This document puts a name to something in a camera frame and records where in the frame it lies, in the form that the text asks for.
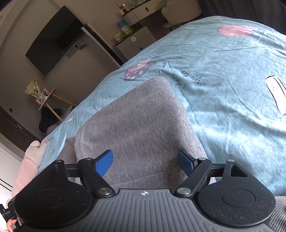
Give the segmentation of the operator hand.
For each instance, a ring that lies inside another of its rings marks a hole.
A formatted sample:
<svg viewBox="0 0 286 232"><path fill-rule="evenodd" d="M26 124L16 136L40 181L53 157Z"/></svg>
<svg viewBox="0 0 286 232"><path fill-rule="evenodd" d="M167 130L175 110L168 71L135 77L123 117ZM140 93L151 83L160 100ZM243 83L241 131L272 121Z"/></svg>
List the operator hand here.
<svg viewBox="0 0 286 232"><path fill-rule="evenodd" d="M6 232L13 232L13 231L14 231L14 226L15 226L17 223L19 224L19 226L22 226L22 223L19 222L18 220L16 220L16 219L9 219L9 220L7 221L7 223L6 223L7 229L6 229L5 231L6 231Z"/></svg>

